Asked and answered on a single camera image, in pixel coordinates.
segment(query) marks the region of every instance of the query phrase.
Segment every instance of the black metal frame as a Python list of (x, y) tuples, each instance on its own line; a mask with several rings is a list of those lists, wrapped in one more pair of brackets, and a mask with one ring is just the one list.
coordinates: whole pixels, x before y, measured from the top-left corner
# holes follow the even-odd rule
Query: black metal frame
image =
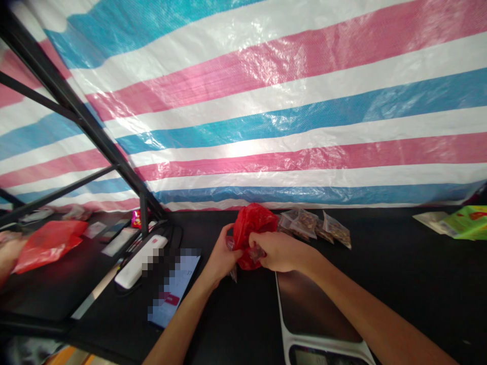
[(75, 122), (110, 162), (109, 167), (32, 203), (25, 204), (9, 193), (1, 190), (0, 196), (13, 203), (14, 210), (0, 216), (0, 227), (14, 222), (23, 215), (38, 209), (39, 207), (46, 205), (113, 170), (117, 170), (122, 178), (140, 197), (144, 236), (148, 233), (147, 208), (152, 211), (158, 220), (167, 219), (162, 206), (149, 191), (142, 179), (128, 164), (122, 153), (107, 136), (89, 109), (62, 77), (54, 63), (47, 57), (28, 30), (6, 6), (0, 6), (0, 38), (5, 41), (10, 49), (30, 69), (57, 103), (3, 72), (0, 72), (0, 83)]

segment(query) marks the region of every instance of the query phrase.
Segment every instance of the striped tarp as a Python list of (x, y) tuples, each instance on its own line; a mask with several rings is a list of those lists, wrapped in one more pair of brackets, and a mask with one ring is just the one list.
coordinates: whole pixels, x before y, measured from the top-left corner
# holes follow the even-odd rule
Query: striped tarp
[[(483, 0), (25, 0), (13, 10), (170, 210), (452, 204), (487, 179)], [(2, 53), (0, 69), (41, 85)], [(1, 89), (0, 187), (107, 166)], [(55, 205), (128, 210), (116, 173)]]

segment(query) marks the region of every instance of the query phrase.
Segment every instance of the pixelated area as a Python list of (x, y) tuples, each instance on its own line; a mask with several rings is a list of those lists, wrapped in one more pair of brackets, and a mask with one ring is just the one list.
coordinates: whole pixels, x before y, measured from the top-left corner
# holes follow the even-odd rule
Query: pixelated area
[(200, 260), (201, 249), (169, 249), (155, 262), (147, 263), (147, 271), (155, 268), (164, 272), (158, 292), (154, 293), (152, 303), (148, 305), (147, 320), (160, 327), (166, 327), (174, 316), (182, 297)]

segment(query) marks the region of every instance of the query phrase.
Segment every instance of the blue stripe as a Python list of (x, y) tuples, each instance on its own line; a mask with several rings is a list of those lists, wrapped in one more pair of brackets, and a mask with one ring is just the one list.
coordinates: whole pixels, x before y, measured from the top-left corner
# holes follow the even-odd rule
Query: blue stripe
[(219, 202), (244, 199), (248, 202), (316, 204), (426, 204), (470, 197), (486, 180), (471, 184), (423, 184), (373, 187), (220, 187), (165, 190), (154, 193), (163, 204), (171, 202)]
[(68, 17), (62, 33), (45, 30), (68, 68), (100, 67), (194, 21), (262, 0), (101, 0)]
[[(85, 103), (85, 106), (104, 128), (104, 123), (91, 104)], [(0, 136), (0, 161), (78, 134), (83, 134), (83, 132), (74, 122), (57, 113), (48, 114), (36, 123), (14, 129)]]
[(154, 130), (124, 136), (117, 141), (128, 154), (168, 148), (212, 147), (243, 140), (284, 137), (316, 128), (485, 105), (487, 68), (482, 68), (280, 111), (195, 127)]
[[(34, 200), (40, 199), (48, 194), (57, 191), (58, 188), (47, 189), (40, 192), (31, 192), (17, 195), (21, 201), (30, 203)], [(88, 184), (64, 195), (66, 198), (73, 198), (82, 194), (99, 194), (99, 193), (119, 193), (131, 190), (124, 179), (118, 177), (107, 180), (92, 181)]]

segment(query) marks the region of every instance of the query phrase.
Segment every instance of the green box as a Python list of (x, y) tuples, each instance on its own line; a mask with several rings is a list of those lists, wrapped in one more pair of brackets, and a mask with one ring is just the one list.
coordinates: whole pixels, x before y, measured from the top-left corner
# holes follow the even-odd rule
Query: green box
[(454, 239), (487, 240), (487, 205), (467, 205), (441, 221)]

